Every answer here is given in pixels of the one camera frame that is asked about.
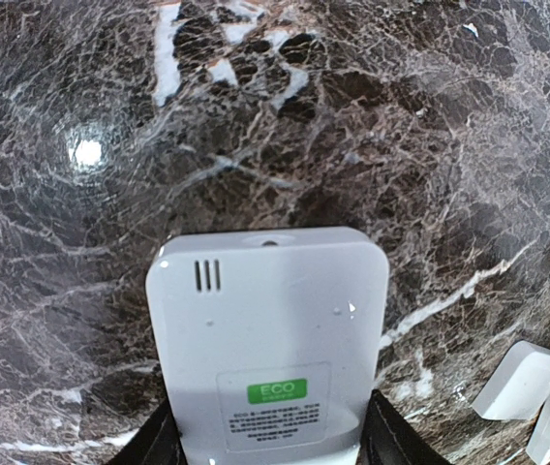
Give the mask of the white square battery cover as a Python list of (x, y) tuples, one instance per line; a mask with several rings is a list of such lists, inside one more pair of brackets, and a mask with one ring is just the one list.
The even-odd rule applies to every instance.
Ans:
[(550, 350), (519, 341), (475, 398), (472, 407), (483, 419), (529, 420), (550, 395)]

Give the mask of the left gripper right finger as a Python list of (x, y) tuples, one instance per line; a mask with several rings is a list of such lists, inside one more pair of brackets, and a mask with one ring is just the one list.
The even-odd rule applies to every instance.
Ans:
[(361, 446), (363, 464), (450, 465), (416, 433), (378, 389), (372, 391), (368, 404)]

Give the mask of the white TCL air-conditioner remote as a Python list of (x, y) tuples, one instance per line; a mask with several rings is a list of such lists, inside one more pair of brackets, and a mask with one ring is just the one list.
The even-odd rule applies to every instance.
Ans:
[(353, 464), (389, 263), (348, 227), (181, 235), (145, 289), (191, 464)]

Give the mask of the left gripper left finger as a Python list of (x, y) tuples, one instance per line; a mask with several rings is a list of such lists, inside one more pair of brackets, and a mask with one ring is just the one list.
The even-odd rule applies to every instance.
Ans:
[(179, 465), (181, 444), (169, 402), (152, 413), (136, 435), (107, 465)]

